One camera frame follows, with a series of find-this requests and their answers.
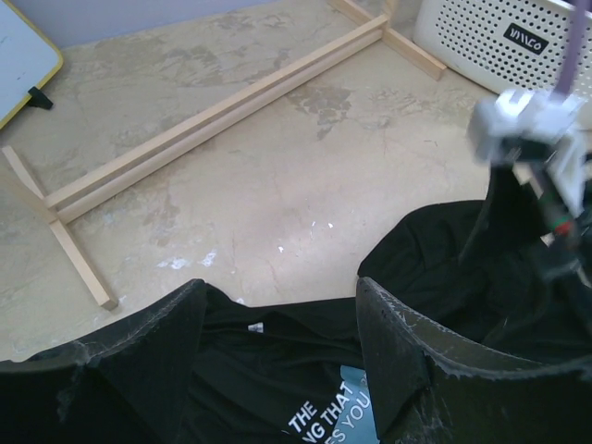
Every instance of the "wooden leg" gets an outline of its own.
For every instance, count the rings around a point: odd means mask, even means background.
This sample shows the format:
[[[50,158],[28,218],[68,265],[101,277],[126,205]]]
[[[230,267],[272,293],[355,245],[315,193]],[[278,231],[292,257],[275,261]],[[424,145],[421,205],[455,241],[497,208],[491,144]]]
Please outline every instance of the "wooden leg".
[[[133,150],[123,154],[117,159],[100,166],[82,178],[75,180],[58,191],[51,193],[45,198],[46,206],[48,208],[54,208],[62,204],[69,204],[81,196],[84,196],[85,194],[88,194],[92,190],[96,189],[97,186],[119,176],[124,171],[129,170],[131,167],[140,165],[143,161],[160,153],[167,147],[177,142],[183,142],[195,131],[207,128],[208,125],[217,122],[219,119],[225,117],[233,110],[240,108],[241,106],[249,105],[249,103],[251,103],[260,95],[267,93],[270,90],[274,90],[278,86],[285,84],[285,82],[289,81],[290,79],[303,79],[303,72],[307,70],[310,72],[311,68],[317,67],[319,63],[325,61],[327,58],[332,57],[334,54],[343,50],[346,50],[361,39],[366,38],[368,35],[376,33],[376,30],[382,29],[385,23],[385,17],[374,18],[373,20],[359,27],[357,30],[349,32],[343,37],[340,37],[337,40],[312,52],[310,55],[307,55],[300,60],[288,65],[287,67],[282,68],[277,72],[265,77],[264,79],[257,81],[253,85],[250,85],[242,91],[235,93],[219,104],[206,109],[197,116],[191,117],[184,122],[179,123],[177,126],[163,132],[150,141],[137,146]],[[306,80],[295,82],[294,88],[305,81]],[[276,97],[276,99],[285,93],[287,92],[281,93]]]
[[[0,182],[8,191],[17,196],[23,203],[25,203],[37,216],[43,218],[48,224],[57,220],[57,215],[49,210],[43,201],[29,190],[21,182],[13,178],[13,175],[7,171],[3,166],[0,166]]]
[[[329,0],[329,3],[347,18],[361,25],[372,19],[372,14],[356,5],[352,0]],[[383,11],[388,17],[388,23],[394,18],[399,0],[387,0],[383,5]],[[391,49],[404,56],[411,63],[423,70],[427,75],[435,80],[442,77],[446,70],[446,65],[435,57],[424,51],[411,40],[393,30],[390,26],[385,28],[382,41]]]
[[[351,0],[329,0],[329,4],[358,26],[374,18],[372,14]]]
[[[385,0],[385,3],[382,4],[382,12],[388,17],[389,27],[392,25],[392,20],[395,18],[397,9],[399,9],[399,2],[400,0]]]
[[[385,30],[385,33],[382,36],[382,41],[389,48],[397,51],[434,80],[440,80],[447,68],[446,65],[440,62],[437,58],[433,57],[407,37],[399,34],[393,29]]]
[[[88,287],[94,299],[106,310],[113,310],[116,308],[117,299],[107,291],[106,284],[102,282],[102,280],[99,278],[99,275],[93,270],[89,260],[85,257],[80,247],[76,244],[66,225],[57,218],[55,213],[51,212],[47,207],[44,206],[42,201],[43,192],[41,187],[27,166],[22,162],[12,147],[5,146],[2,151],[6,156],[8,163],[14,169],[15,173],[17,173],[17,176],[22,183],[19,183],[16,180],[15,182],[17,182],[20,187],[33,196],[37,202],[41,204],[44,211],[54,215],[52,220],[46,219],[46,221],[49,223],[49,228],[54,233],[55,238],[66,252],[66,255],[76,268],[76,271],[78,271],[80,277]]]

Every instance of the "basket logo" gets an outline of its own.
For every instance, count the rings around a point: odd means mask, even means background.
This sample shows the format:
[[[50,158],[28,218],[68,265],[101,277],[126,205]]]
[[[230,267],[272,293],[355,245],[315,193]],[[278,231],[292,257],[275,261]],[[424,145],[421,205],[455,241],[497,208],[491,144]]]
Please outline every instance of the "basket logo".
[[[537,56],[539,56],[549,44],[547,40],[538,37],[531,31],[527,31],[514,23],[510,24],[508,29],[503,33],[503,36],[522,46],[531,53],[535,53]]]

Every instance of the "wire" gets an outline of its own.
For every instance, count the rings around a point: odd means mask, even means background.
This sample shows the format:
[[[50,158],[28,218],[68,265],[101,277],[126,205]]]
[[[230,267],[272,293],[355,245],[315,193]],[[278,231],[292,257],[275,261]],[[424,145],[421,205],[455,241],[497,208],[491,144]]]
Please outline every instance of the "wire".
[[[577,66],[580,56],[580,48],[584,40],[586,30],[586,12],[590,8],[590,0],[575,0],[572,11],[572,26],[568,34],[568,43],[565,49],[565,60],[561,64],[561,74],[555,86],[555,93],[564,97],[570,95],[577,75]]]

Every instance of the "whiteboard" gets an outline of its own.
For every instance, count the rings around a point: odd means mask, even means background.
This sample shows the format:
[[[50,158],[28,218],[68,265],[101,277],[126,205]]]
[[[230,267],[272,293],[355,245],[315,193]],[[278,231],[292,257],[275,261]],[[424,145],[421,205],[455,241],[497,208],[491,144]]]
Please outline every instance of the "whiteboard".
[[[0,1],[0,129],[62,67],[64,59],[7,0]]]

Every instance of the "floor stain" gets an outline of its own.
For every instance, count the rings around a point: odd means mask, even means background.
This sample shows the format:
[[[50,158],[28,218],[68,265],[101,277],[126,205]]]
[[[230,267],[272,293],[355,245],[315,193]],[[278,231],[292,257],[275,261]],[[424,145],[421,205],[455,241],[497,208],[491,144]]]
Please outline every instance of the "floor stain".
[[[352,91],[337,86],[304,85],[286,97],[298,111],[317,116],[316,124],[321,128],[316,137],[320,141],[347,118],[352,108],[348,100],[351,94]]]

